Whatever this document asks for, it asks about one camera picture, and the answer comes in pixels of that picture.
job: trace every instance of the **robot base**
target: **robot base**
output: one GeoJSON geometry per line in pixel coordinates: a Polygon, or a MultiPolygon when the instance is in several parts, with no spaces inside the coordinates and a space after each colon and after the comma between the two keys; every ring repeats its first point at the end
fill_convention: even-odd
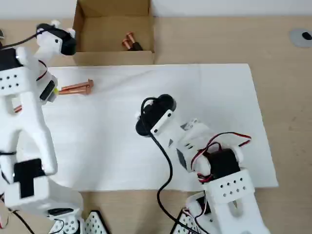
{"type": "Polygon", "coordinates": [[[107,227],[105,226],[105,222],[99,211],[91,211],[89,217],[86,221],[80,222],[80,228],[76,232],[71,232],[72,224],[70,222],[56,221],[49,231],[52,233],[59,234],[110,234],[107,227]]]}

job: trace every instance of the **white paper sheet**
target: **white paper sheet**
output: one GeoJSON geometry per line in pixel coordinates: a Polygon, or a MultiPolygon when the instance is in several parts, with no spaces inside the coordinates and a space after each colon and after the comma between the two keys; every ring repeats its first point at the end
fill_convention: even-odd
{"type": "MultiPolygon", "coordinates": [[[[182,121],[194,117],[216,132],[249,134],[245,164],[256,187],[277,186],[252,75],[247,64],[49,68],[59,87],[93,79],[89,96],[59,96],[43,107],[51,130],[58,173],[52,178],[80,191],[158,189],[168,164],[149,138],[135,131],[135,113],[146,97],[170,94],[182,121]]],[[[35,145],[23,136],[23,158],[35,145]]],[[[172,155],[174,177],[167,189],[198,191],[196,175],[172,155]]]]}

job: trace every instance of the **perforated plastic plate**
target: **perforated plastic plate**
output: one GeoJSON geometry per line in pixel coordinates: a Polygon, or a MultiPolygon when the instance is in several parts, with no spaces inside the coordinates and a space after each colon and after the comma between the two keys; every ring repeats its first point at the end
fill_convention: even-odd
{"type": "MultiPolygon", "coordinates": [[[[182,211],[180,212],[179,216],[178,216],[178,220],[185,224],[186,226],[192,228],[193,230],[201,233],[200,229],[198,228],[198,226],[195,224],[194,219],[190,216],[186,216],[184,213],[182,213],[182,211]]],[[[183,227],[181,227],[179,224],[175,223],[175,225],[173,226],[170,234],[188,234],[189,231],[183,227]]]]}
{"type": "MultiPolygon", "coordinates": [[[[63,226],[62,221],[56,221],[49,231],[49,233],[58,232],[63,226]]],[[[58,233],[65,234],[67,226],[64,226],[58,233]]],[[[105,226],[104,220],[99,211],[91,211],[89,217],[86,219],[84,224],[85,234],[110,234],[107,227],[105,226]]]]}

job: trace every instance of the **white wall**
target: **white wall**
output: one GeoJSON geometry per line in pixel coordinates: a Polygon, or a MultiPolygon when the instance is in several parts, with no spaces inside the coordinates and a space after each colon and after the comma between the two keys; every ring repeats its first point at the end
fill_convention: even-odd
{"type": "Polygon", "coordinates": [[[72,18],[76,2],[77,0],[0,0],[0,19],[72,18]]]}
{"type": "Polygon", "coordinates": [[[312,0],[153,0],[153,7],[162,17],[312,15],[312,0]]]}
{"type": "MultiPolygon", "coordinates": [[[[152,0],[156,16],[312,15],[312,0],[152,0]]],[[[71,18],[76,0],[0,0],[0,19],[71,18]]]]}

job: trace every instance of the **black cable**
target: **black cable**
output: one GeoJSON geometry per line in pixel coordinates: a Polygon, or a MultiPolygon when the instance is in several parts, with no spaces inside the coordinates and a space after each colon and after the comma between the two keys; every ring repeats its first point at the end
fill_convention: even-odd
{"type": "Polygon", "coordinates": [[[204,212],[205,212],[205,210],[207,209],[207,199],[206,199],[206,192],[204,191],[204,197],[205,197],[205,205],[206,205],[206,207],[204,207],[204,209],[201,211],[201,213],[199,214],[199,215],[197,215],[195,218],[194,218],[194,222],[195,222],[195,224],[205,233],[205,234],[209,234],[205,229],[203,229],[201,226],[200,226],[200,224],[197,222],[197,219],[199,218],[199,217],[201,217],[203,214],[204,214],[204,212]]]}
{"type": "Polygon", "coordinates": [[[12,213],[15,214],[15,216],[17,218],[20,219],[20,221],[25,225],[25,227],[28,229],[28,231],[31,233],[31,234],[35,234],[34,231],[29,227],[29,225],[26,223],[26,221],[17,213],[18,211],[13,211],[12,213]]]}
{"type": "Polygon", "coordinates": [[[63,229],[63,227],[64,227],[64,225],[65,225],[64,220],[57,219],[57,218],[56,218],[55,220],[61,221],[61,222],[63,223],[63,225],[62,225],[62,227],[60,228],[60,230],[58,230],[58,231],[56,231],[56,232],[53,232],[53,233],[49,233],[49,234],[56,234],[56,233],[59,233],[60,231],[62,231],[62,229],[63,229]]]}
{"type": "Polygon", "coordinates": [[[168,164],[169,164],[169,170],[170,170],[170,174],[169,174],[169,178],[168,180],[160,187],[160,189],[157,191],[157,202],[158,202],[158,205],[160,206],[160,208],[162,209],[162,211],[170,218],[172,219],[175,223],[179,224],[181,227],[185,228],[186,230],[194,233],[194,234],[200,234],[199,232],[196,232],[195,230],[189,228],[188,226],[186,226],[185,224],[181,223],[177,218],[173,217],[167,210],[166,208],[163,206],[163,204],[161,203],[161,200],[160,200],[160,193],[161,191],[164,190],[164,188],[166,188],[166,186],[171,182],[172,180],[172,177],[173,177],[173,167],[172,167],[172,162],[169,158],[169,156],[167,155],[165,149],[161,146],[161,144],[158,142],[158,140],[155,138],[155,136],[151,133],[151,131],[148,131],[147,128],[146,128],[146,125],[145,125],[145,119],[144,119],[144,106],[145,106],[145,103],[150,101],[150,100],[157,100],[157,98],[155,97],[148,97],[146,98],[142,104],[141,104],[141,120],[142,120],[142,124],[143,124],[143,127],[145,128],[145,130],[148,132],[149,136],[152,138],[152,140],[155,142],[155,144],[158,146],[158,148],[161,150],[161,152],[164,154],[165,158],[167,159],[168,161],[168,164]]]}
{"type": "Polygon", "coordinates": [[[55,28],[55,27],[51,26],[50,29],[41,30],[41,31],[39,31],[39,32],[37,32],[37,33],[31,35],[30,37],[26,38],[25,40],[21,40],[21,41],[19,41],[19,42],[16,42],[16,43],[13,43],[13,44],[9,44],[9,45],[4,45],[4,46],[0,47],[0,50],[6,49],[6,48],[9,48],[9,47],[13,47],[13,46],[17,46],[17,45],[21,45],[21,44],[23,44],[23,43],[25,43],[25,42],[31,40],[32,38],[35,38],[36,36],[38,36],[38,35],[40,35],[40,34],[46,32],[46,31],[50,31],[50,30],[53,29],[53,28],[55,28]]]}

